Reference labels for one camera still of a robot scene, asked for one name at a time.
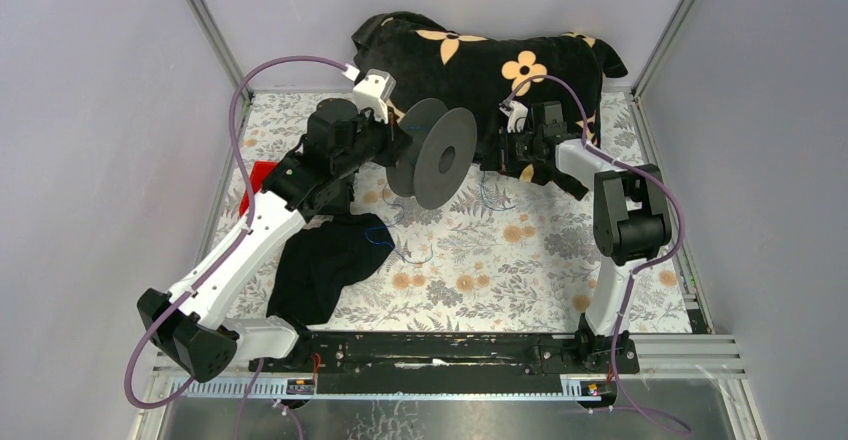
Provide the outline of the grey perforated spool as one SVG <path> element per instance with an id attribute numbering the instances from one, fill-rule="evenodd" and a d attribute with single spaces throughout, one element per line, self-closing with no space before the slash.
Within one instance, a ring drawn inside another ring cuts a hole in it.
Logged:
<path id="1" fill-rule="evenodd" d="M 412 143 L 386 169 L 390 189 L 399 197 L 413 197 L 424 209 L 442 207 L 460 188 L 475 155 L 473 113 L 428 98 L 417 102 L 399 127 Z"/>

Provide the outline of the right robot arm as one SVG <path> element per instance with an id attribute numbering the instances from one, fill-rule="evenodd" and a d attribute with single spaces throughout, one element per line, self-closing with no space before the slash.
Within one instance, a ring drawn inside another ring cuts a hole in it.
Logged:
<path id="1" fill-rule="evenodd" d="M 499 132 L 501 166 L 550 161 L 593 194 L 592 234 L 601 267 L 571 350 L 579 367 L 597 372 L 626 344 L 634 269 L 656 258 L 671 239 L 660 171 L 651 164 L 626 168 L 592 146 L 587 133 L 567 133 L 558 102 L 528 108 L 507 100 L 499 109 L 507 118 Z"/>

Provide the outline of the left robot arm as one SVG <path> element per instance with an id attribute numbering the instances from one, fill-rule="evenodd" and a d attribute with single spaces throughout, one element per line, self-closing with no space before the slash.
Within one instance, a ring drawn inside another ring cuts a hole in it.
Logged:
<path id="1" fill-rule="evenodd" d="M 140 296 L 142 342 L 198 383 L 243 360 L 273 358 L 288 371 L 304 367 L 311 347 L 297 327 L 277 316 L 231 319 L 230 307 L 272 253 L 328 205 L 349 198 L 361 166 L 392 166 L 411 142 L 390 107 L 320 102 L 297 149 L 249 193 L 246 212 L 218 246 L 166 291 L 149 288 Z"/>

